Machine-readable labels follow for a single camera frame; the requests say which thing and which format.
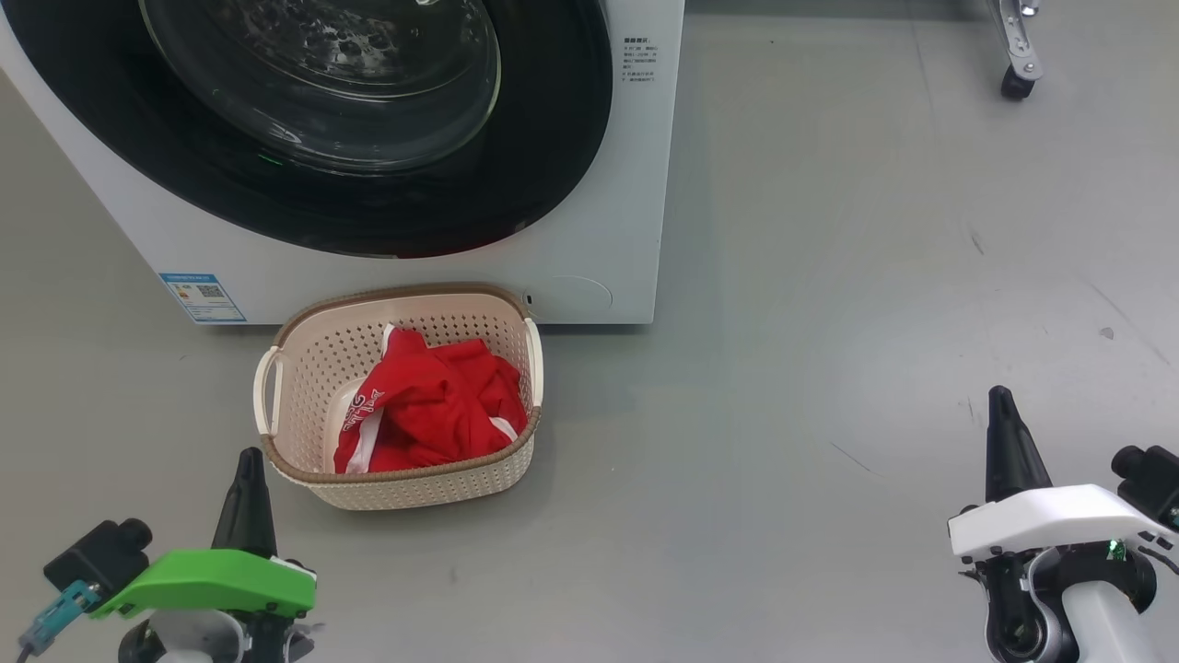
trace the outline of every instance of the green led light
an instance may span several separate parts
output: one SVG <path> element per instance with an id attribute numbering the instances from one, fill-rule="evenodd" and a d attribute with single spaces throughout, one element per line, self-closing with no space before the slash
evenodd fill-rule
<path id="1" fill-rule="evenodd" d="M 1125 562 L 1126 544 L 1121 543 L 1118 539 L 1109 539 L 1109 554 L 1106 556 L 1106 559 L 1112 559 L 1114 562 Z"/>

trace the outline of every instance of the metal bracket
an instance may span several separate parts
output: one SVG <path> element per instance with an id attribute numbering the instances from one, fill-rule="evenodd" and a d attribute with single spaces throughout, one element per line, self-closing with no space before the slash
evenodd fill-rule
<path id="1" fill-rule="evenodd" d="M 1020 0 L 990 0 L 992 11 L 999 28 L 1007 38 L 1007 54 L 1012 60 L 1012 68 L 1015 76 L 1023 80 L 1040 80 L 1043 68 L 1040 59 L 1032 48 L 1027 28 L 1023 26 L 1025 7 L 1039 9 L 1039 0 L 1029 0 L 1028 4 Z"/>

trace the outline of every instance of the laundry basket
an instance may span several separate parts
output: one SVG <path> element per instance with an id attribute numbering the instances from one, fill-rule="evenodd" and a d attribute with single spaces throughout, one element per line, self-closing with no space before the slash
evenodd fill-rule
<path id="1" fill-rule="evenodd" d="M 508 360 L 520 372 L 520 399 L 528 411 L 520 436 L 498 453 L 461 462 L 336 474 L 332 455 L 344 413 L 380 359 L 388 323 L 419 332 L 430 346 L 482 339 Z M 415 287 L 329 300 L 295 316 L 258 362 L 253 415 L 275 468 L 328 504 L 351 511 L 410 508 L 489 495 L 519 481 L 532 461 L 544 394 L 540 335 L 515 297 L 481 284 Z"/>

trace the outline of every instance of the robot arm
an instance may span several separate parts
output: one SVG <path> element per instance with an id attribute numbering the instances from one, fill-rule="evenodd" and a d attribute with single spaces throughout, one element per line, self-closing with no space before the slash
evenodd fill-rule
<path id="1" fill-rule="evenodd" d="M 40 656 L 75 618 L 144 610 L 151 618 L 119 645 L 119 663 L 291 663 L 314 643 L 295 623 L 315 606 L 316 575 L 278 558 L 263 455 L 248 448 L 212 546 L 173 550 L 154 564 L 139 520 L 106 521 L 45 566 L 61 596 L 19 638 L 20 662 Z"/>
<path id="2" fill-rule="evenodd" d="M 949 520 L 962 572 L 987 596 L 987 646 L 999 663 L 1157 663 L 1139 615 L 1154 600 L 1151 557 L 1173 564 L 1179 459 L 1126 447 L 1118 494 L 1053 486 L 1012 393 L 990 390 L 983 506 Z M 1141 539 L 1146 545 L 1126 541 Z"/>

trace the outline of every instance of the cable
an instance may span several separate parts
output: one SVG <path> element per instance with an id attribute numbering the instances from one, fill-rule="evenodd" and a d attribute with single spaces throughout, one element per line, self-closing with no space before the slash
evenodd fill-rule
<path id="1" fill-rule="evenodd" d="M 1175 576 L 1179 576 L 1179 564 L 1175 564 L 1174 562 L 1171 562 L 1170 557 L 1162 554 L 1161 552 L 1155 552 L 1155 551 L 1153 551 L 1153 550 L 1151 550 L 1151 549 L 1148 549 L 1148 547 L 1146 547 L 1144 545 L 1138 546 L 1138 552 L 1141 552 L 1142 554 L 1145 554 L 1147 557 L 1153 557 L 1154 559 L 1158 559 L 1159 562 L 1162 563 L 1164 566 L 1166 566 L 1167 569 L 1171 569 L 1172 573 L 1174 573 Z"/>

